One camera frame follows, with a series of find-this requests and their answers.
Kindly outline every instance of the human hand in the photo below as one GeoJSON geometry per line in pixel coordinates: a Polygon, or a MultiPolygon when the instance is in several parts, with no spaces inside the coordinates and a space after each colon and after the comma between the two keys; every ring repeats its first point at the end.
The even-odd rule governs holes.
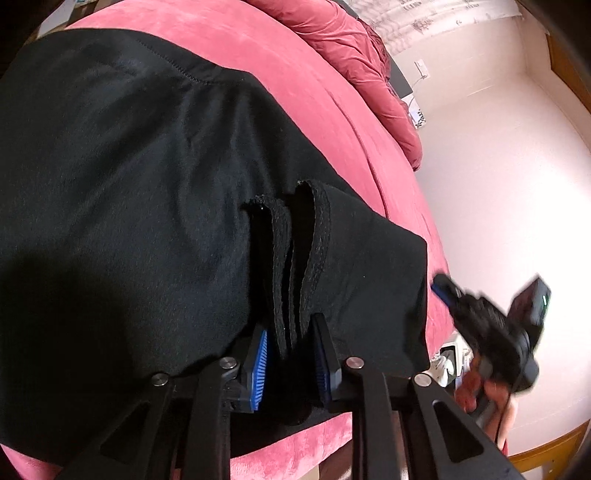
{"type": "Polygon", "coordinates": [[[476,409],[476,395],[481,387],[488,399],[495,403],[496,410],[488,423],[483,428],[484,432],[494,442],[497,430],[497,447],[503,449],[507,434],[515,423],[517,416],[517,399],[514,395],[509,396],[509,386],[493,380],[485,380],[482,384],[482,377],[478,373],[480,357],[476,355],[470,363],[470,371],[464,375],[461,386],[456,390],[456,402],[465,412],[470,413],[476,409]]]}

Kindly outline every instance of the electrical cord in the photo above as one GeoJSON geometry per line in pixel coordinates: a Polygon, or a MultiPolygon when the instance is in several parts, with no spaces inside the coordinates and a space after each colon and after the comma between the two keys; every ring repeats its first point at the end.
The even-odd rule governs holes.
{"type": "MultiPolygon", "coordinates": [[[[528,351],[528,359],[529,359],[529,357],[531,357],[531,355],[533,355],[533,353],[531,350],[529,350],[528,351]]],[[[501,425],[503,425],[503,420],[505,419],[507,407],[509,406],[509,402],[511,401],[511,397],[515,394],[517,388],[519,387],[521,380],[523,380],[523,374],[524,374],[524,371],[522,369],[521,372],[519,372],[517,379],[515,380],[515,382],[511,386],[511,390],[509,391],[509,396],[507,397],[507,401],[505,402],[505,406],[503,406],[503,410],[501,410],[501,418],[499,419],[499,424],[496,426],[496,434],[495,434],[495,445],[497,445],[497,446],[499,445],[499,432],[501,431],[501,425]]]]}

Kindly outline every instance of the wall outlet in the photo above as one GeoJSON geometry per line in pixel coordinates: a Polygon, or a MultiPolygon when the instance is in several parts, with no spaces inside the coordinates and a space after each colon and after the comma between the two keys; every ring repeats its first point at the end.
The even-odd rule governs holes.
{"type": "Polygon", "coordinates": [[[417,60],[414,64],[417,66],[422,79],[428,79],[430,77],[429,71],[427,70],[427,66],[425,65],[425,61],[423,59],[417,60]]]}

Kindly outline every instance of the pink couch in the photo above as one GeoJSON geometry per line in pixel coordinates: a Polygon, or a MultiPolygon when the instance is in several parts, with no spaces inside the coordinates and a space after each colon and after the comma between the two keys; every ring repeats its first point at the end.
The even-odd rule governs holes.
{"type": "MultiPolygon", "coordinates": [[[[326,0],[315,1],[326,5],[326,0]]],[[[427,241],[428,277],[438,270],[447,271],[433,218],[401,145],[382,126],[359,90],[269,15],[239,0],[125,0],[71,28],[143,31],[223,67],[252,73],[374,211],[427,241]]],[[[339,35],[348,33],[343,27],[339,35]]],[[[427,310],[426,341],[432,355],[453,324],[431,293],[427,310]]],[[[350,415],[341,415],[233,459],[232,478],[297,479],[350,438],[350,415]]],[[[50,480],[58,471],[55,466],[4,450],[25,480],[50,480]]]]}

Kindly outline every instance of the stitched seam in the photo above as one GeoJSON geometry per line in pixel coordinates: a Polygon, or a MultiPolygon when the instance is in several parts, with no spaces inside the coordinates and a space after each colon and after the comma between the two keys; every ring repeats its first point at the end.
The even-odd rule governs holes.
{"type": "Polygon", "coordinates": [[[238,84],[237,82],[234,82],[234,81],[231,81],[231,80],[215,80],[215,81],[211,82],[211,81],[208,81],[208,80],[198,79],[197,77],[194,77],[190,73],[186,72],[182,67],[180,67],[178,64],[176,64],[175,62],[173,62],[169,58],[167,58],[164,55],[162,55],[161,53],[157,52],[152,47],[147,46],[141,40],[138,40],[137,38],[133,38],[133,40],[136,41],[137,43],[139,43],[140,45],[142,45],[146,50],[148,50],[152,54],[154,54],[157,57],[159,57],[162,60],[164,60],[172,68],[174,68],[175,70],[177,70],[180,74],[182,74],[183,76],[185,76],[186,78],[188,78],[189,80],[191,80],[191,81],[193,81],[195,83],[201,83],[203,85],[224,85],[224,84],[237,85],[238,84]]]}

